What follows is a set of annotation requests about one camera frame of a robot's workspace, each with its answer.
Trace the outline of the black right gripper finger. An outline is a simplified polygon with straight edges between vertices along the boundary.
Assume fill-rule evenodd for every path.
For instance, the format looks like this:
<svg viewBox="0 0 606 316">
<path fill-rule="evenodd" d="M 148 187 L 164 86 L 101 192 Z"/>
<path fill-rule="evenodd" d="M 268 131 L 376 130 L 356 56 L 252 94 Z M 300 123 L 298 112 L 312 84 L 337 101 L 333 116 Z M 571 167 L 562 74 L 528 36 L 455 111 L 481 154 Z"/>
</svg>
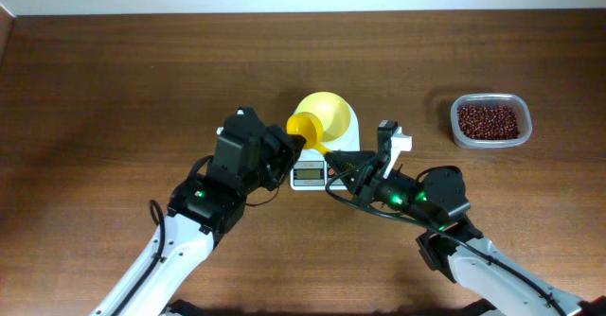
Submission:
<svg viewBox="0 0 606 316">
<path fill-rule="evenodd" d="M 331 166 L 342 167 L 348 164 L 362 164 L 372 158 L 375 155 L 373 150 L 361 150 L 361 151 L 345 151 L 336 150 L 327 152 L 325 155 L 325 161 Z"/>
<path fill-rule="evenodd" d="M 332 168 L 335 175 L 328 180 L 328 186 L 357 186 L 364 180 L 365 166 L 363 164 L 348 164 Z"/>
</svg>

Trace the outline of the yellow plastic measuring scoop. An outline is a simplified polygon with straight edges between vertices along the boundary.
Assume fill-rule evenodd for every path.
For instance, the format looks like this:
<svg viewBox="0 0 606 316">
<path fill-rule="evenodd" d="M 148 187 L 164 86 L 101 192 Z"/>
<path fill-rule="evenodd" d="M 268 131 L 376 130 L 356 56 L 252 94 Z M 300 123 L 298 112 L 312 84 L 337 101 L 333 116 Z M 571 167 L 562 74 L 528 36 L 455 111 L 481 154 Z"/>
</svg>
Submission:
<svg viewBox="0 0 606 316">
<path fill-rule="evenodd" d="M 289 135 L 297 135 L 305 139 L 304 150 L 316 150 L 322 156 L 330 152 L 330 149 L 323 144 L 325 128 L 315 114 L 302 112 L 291 115 L 286 129 Z"/>
</svg>

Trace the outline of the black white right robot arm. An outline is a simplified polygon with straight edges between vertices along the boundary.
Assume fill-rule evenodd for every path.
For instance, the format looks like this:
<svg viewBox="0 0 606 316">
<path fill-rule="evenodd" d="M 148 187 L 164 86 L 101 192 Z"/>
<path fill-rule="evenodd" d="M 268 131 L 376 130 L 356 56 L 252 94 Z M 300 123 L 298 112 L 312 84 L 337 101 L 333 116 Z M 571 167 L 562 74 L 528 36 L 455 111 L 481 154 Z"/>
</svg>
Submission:
<svg viewBox="0 0 606 316">
<path fill-rule="evenodd" d="M 351 195 L 344 204 L 422 228 L 417 244 L 429 269 L 481 296 L 468 314 L 604 314 L 604 297 L 587 301 L 555 288 L 504 255 L 472 224 L 458 167 L 431 167 L 411 178 L 390 168 L 384 151 L 332 151 L 325 159 Z"/>
</svg>

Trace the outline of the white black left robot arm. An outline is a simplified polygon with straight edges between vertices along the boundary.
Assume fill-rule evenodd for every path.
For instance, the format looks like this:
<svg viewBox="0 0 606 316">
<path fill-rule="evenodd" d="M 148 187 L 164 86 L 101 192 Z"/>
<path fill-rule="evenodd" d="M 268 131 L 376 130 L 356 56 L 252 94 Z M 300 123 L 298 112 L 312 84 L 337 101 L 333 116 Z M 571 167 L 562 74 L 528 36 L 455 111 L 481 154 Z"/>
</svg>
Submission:
<svg viewBox="0 0 606 316">
<path fill-rule="evenodd" d="M 150 202 L 156 230 L 94 309 L 96 315 L 160 315 L 187 277 L 243 216 L 248 196 L 278 189 L 306 140 L 240 108 L 218 129 L 213 154 L 197 160 L 167 207 Z"/>
</svg>

